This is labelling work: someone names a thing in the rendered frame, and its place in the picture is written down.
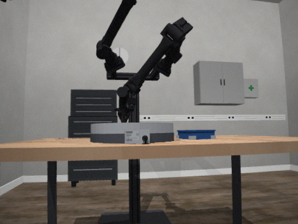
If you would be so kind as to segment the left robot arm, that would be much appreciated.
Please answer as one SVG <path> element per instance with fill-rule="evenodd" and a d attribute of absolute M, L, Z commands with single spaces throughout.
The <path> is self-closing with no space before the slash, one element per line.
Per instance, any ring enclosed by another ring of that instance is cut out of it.
<path fill-rule="evenodd" d="M 163 36 L 162 41 L 147 59 L 141 69 L 128 80 L 123 87 L 117 89 L 119 96 L 119 108 L 134 109 L 136 98 L 129 98 L 129 92 L 134 96 L 141 91 L 140 87 L 144 83 L 147 75 L 156 66 L 165 73 L 171 73 L 171 66 L 178 62 L 181 43 L 185 36 L 193 29 L 191 24 L 182 17 L 173 24 L 168 23 L 160 33 Z M 176 49 L 177 48 L 177 49 Z M 165 55 L 165 58 L 162 57 Z M 160 60 L 161 59 L 161 60 Z M 122 99 L 121 99 L 122 98 Z"/>

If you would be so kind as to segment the blue open tray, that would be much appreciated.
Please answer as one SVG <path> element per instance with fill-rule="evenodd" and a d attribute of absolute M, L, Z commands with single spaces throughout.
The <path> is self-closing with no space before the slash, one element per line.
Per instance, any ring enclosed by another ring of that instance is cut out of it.
<path fill-rule="evenodd" d="M 196 136 L 196 139 L 211 139 L 216 130 L 177 130 L 180 139 L 189 139 L 189 136 Z"/>

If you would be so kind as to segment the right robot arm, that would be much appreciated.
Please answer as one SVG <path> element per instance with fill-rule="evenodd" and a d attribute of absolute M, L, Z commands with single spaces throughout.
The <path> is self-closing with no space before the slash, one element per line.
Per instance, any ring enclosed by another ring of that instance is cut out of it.
<path fill-rule="evenodd" d="M 104 66 L 107 71 L 123 64 L 121 57 L 115 55 L 110 47 L 129 11 L 136 3 L 136 0 L 122 0 L 104 37 L 96 45 L 96 56 L 99 59 L 105 59 Z"/>

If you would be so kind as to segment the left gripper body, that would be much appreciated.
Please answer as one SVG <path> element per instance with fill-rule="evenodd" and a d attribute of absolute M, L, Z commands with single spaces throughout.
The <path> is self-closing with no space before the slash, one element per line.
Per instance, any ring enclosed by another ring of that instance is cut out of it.
<path fill-rule="evenodd" d="M 129 109 L 129 108 L 115 108 L 114 111 L 118 111 L 118 113 L 130 113 L 131 111 L 134 111 L 134 109 Z"/>

